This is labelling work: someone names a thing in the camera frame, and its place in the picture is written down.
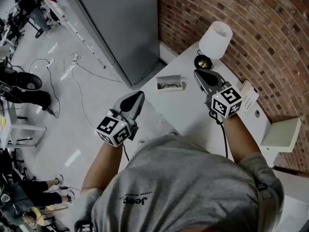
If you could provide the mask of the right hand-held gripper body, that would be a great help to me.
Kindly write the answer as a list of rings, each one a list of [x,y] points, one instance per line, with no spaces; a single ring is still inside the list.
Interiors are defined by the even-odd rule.
[[[228,118],[240,110],[242,95],[237,87],[227,87],[210,96],[210,111]]]

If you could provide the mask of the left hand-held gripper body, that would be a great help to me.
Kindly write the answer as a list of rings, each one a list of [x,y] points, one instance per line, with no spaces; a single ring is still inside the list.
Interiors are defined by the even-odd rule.
[[[96,128],[96,132],[104,142],[118,147],[126,139],[132,141],[138,129],[135,120],[111,109]]]

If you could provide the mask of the small white box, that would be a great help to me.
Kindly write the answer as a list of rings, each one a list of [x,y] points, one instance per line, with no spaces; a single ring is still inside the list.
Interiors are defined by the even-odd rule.
[[[158,83],[179,83],[182,85],[181,88],[165,88],[165,89],[158,89],[158,92],[172,92],[172,91],[182,91],[183,90],[183,82],[182,82],[182,77],[181,75],[168,75],[168,76],[159,76],[156,78],[156,85]]]

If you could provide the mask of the person's left forearm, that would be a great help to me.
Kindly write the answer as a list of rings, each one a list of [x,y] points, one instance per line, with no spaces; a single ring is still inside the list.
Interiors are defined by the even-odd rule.
[[[118,173],[122,153],[122,145],[114,147],[104,143],[84,178],[81,193],[90,189],[104,191]]]

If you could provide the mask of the person's right forearm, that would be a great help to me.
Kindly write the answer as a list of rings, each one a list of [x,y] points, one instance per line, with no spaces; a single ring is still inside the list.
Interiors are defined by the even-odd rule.
[[[253,153],[261,153],[258,144],[237,114],[223,118],[223,126],[235,163]]]

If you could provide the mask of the black thin-framed eyeglasses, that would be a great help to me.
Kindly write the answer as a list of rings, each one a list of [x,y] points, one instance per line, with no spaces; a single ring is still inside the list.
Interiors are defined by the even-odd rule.
[[[171,84],[168,84],[168,83],[158,83],[157,84],[157,88],[158,89],[165,89],[165,88],[181,88],[182,85],[180,85],[179,83],[171,83]]]

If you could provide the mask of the white desk telephone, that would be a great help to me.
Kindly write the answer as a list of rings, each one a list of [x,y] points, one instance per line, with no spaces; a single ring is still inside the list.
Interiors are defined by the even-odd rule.
[[[241,105],[241,112],[243,114],[247,114],[251,107],[256,103],[259,98],[259,93],[257,90],[252,86],[251,82],[246,80],[243,83],[243,87],[241,89],[241,94],[243,97],[242,105]]]

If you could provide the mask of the white table lamp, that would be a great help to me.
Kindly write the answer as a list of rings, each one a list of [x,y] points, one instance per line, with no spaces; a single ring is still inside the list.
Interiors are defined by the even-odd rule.
[[[224,56],[232,36],[232,29],[227,24],[220,21],[213,22],[198,42],[195,67],[211,70],[213,62]]]

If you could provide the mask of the person's grey t-shirt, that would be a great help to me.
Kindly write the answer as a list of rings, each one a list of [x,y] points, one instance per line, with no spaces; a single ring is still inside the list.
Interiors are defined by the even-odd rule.
[[[239,163],[178,135],[143,143],[105,190],[73,203],[74,232],[272,232],[284,191],[262,154]]]

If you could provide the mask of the white table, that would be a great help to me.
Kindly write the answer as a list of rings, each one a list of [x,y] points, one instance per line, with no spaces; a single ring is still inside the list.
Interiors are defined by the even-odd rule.
[[[0,148],[27,148],[37,147],[38,143],[22,144],[21,133],[23,131],[45,132],[46,127],[39,127],[31,124],[19,122],[23,118],[18,118],[16,108],[13,103],[1,99],[2,111],[0,111]]]

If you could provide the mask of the black office chair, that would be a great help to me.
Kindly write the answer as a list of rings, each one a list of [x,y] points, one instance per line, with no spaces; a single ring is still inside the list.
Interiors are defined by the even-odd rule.
[[[30,18],[46,33],[51,34],[52,28],[47,25],[43,13],[35,0],[15,0],[21,10],[23,10]]]

